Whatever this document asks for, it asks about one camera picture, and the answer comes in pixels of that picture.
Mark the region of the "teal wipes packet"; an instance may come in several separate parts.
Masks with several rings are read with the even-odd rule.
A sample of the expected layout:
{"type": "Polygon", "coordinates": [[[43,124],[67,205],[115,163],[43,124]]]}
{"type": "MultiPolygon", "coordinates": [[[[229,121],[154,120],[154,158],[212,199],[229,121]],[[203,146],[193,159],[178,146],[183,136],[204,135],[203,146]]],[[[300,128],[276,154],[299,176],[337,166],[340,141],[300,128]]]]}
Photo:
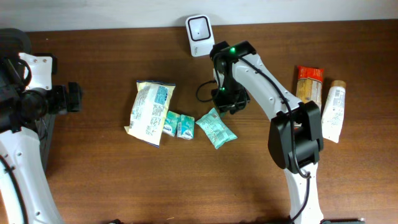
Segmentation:
{"type": "Polygon", "coordinates": [[[208,139],[219,149],[224,143],[237,139],[238,137],[222,122],[216,108],[212,108],[207,114],[196,121],[202,128],[208,139]]]}

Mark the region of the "orange spaghetti packet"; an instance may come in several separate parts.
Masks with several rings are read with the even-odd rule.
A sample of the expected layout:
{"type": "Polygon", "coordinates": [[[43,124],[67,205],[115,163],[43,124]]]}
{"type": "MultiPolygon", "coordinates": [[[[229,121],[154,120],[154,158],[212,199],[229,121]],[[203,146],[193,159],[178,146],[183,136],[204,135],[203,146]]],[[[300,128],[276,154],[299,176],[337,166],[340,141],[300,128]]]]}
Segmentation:
{"type": "Polygon", "coordinates": [[[313,101],[318,105],[319,109],[321,109],[324,69],[304,67],[301,65],[297,68],[298,78],[296,97],[303,103],[313,101]]]}

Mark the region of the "cream snack bag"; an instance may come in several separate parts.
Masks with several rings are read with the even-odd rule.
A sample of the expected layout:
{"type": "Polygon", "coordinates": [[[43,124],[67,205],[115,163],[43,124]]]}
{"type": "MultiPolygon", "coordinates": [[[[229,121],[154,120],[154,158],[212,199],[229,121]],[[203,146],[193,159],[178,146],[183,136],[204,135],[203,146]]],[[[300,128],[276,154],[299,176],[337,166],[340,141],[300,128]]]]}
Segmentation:
{"type": "Polygon", "coordinates": [[[150,145],[159,147],[174,83],[138,80],[137,95],[131,109],[126,132],[150,145]]]}

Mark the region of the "white tube with tan cap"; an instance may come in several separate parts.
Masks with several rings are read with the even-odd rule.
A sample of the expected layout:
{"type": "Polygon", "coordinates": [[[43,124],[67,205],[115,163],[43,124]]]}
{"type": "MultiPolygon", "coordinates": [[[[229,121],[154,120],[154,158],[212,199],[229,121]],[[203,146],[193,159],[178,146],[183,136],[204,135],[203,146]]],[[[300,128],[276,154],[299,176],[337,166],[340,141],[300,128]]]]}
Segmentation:
{"type": "Polygon", "coordinates": [[[339,142],[345,113],[346,83],[335,80],[331,83],[322,115],[322,134],[325,139],[339,142]]]}

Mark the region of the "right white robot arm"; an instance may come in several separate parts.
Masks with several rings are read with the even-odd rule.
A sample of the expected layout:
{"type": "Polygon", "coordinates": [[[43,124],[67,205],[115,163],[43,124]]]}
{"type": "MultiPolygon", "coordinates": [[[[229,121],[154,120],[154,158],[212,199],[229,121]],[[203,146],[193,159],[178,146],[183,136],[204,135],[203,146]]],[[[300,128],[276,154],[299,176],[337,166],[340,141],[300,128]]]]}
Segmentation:
{"type": "Polygon", "coordinates": [[[218,84],[211,92],[220,113],[234,114],[255,100],[270,121],[268,150],[284,171],[289,223],[322,223],[316,174],[323,149],[321,112],[284,88],[247,41],[215,44],[210,52],[218,84]]]}

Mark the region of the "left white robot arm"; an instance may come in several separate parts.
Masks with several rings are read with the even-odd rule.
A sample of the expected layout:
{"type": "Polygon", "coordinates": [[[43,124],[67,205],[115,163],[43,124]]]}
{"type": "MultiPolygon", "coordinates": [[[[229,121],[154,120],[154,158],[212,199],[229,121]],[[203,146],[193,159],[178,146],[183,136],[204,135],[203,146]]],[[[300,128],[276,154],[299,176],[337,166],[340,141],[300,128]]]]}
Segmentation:
{"type": "Polygon", "coordinates": [[[82,109],[76,82],[53,85],[57,58],[27,54],[1,58],[1,196],[9,223],[63,223],[53,200],[40,156],[49,125],[45,116],[82,109]]]}

